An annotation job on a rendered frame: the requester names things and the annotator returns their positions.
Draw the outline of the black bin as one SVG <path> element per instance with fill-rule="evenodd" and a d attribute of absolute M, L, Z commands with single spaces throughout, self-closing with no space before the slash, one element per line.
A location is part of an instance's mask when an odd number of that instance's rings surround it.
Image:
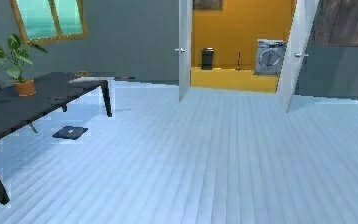
<path fill-rule="evenodd" d="M 211 70 L 213 68 L 213 56 L 214 49 L 213 48 L 203 48 L 201 50 L 202 53 L 202 70 Z"/>

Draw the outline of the white room door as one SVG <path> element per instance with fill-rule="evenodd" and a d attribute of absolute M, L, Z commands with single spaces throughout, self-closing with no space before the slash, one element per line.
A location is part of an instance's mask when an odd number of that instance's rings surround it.
<path fill-rule="evenodd" d="M 186 49 L 179 53 L 179 100 L 182 101 L 190 88 L 192 0 L 179 0 L 179 44 Z"/>
<path fill-rule="evenodd" d="M 289 111 L 320 0 L 296 0 L 276 94 Z"/>

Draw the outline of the grey flat plate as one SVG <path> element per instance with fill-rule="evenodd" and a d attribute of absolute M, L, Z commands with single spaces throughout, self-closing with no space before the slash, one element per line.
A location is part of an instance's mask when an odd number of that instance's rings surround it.
<path fill-rule="evenodd" d="M 94 81 L 108 81 L 106 77 L 80 77 L 70 80 L 69 83 L 82 83 L 82 82 L 94 82 Z"/>

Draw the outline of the grey washing machine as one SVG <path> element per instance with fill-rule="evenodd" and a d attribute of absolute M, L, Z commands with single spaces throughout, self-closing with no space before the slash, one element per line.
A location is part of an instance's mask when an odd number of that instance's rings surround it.
<path fill-rule="evenodd" d="M 255 75 L 279 75 L 286 42 L 283 40 L 258 39 L 255 58 Z"/>

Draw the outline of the dark blue flat square object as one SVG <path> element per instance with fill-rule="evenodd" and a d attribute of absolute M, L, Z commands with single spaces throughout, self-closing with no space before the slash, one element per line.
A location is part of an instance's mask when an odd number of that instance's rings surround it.
<path fill-rule="evenodd" d="M 53 138 L 61 138 L 61 139 L 71 139 L 76 140 L 81 137 L 87 128 L 84 127 L 75 127 L 75 126 L 64 126 L 56 133 L 52 135 Z"/>

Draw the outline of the black table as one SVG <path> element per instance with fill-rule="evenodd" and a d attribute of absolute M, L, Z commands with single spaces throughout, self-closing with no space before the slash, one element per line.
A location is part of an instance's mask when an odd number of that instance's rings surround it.
<path fill-rule="evenodd" d="M 36 93 L 21 97 L 14 86 L 0 89 L 0 139 L 100 87 L 108 117 L 112 116 L 108 81 L 69 83 L 74 73 L 52 72 L 34 79 Z"/>

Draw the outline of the wooden framed window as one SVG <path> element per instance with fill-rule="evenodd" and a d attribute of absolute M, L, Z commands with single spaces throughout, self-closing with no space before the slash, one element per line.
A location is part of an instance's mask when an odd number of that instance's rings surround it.
<path fill-rule="evenodd" d="M 88 34 L 83 0 L 10 0 L 20 37 L 50 43 Z"/>

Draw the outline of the green house plant orange pot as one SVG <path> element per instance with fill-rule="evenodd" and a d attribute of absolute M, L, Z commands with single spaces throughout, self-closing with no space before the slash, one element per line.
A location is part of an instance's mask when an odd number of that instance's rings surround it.
<path fill-rule="evenodd" d="M 0 68 L 14 81 L 14 87 L 19 96 L 34 95 L 36 93 L 35 81 L 23 76 L 23 67 L 25 64 L 33 64 L 30 59 L 30 49 L 36 49 L 43 53 L 47 53 L 47 50 L 35 42 L 22 41 L 15 33 L 8 36 L 7 46 L 7 50 L 0 46 Z"/>

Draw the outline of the brown framed wall picture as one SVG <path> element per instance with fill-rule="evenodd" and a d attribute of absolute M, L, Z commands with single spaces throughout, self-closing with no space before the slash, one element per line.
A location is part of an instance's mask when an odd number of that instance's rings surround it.
<path fill-rule="evenodd" d="M 223 0 L 193 0 L 194 10 L 221 10 Z"/>

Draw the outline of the dark framed wall picture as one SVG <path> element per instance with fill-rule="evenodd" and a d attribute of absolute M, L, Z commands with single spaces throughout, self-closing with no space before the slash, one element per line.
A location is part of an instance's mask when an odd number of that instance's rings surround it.
<path fill-rule="evenodd" d="M 358 0 L 320 0 L 312 40 L 316 45 L 358 46 Z"/>

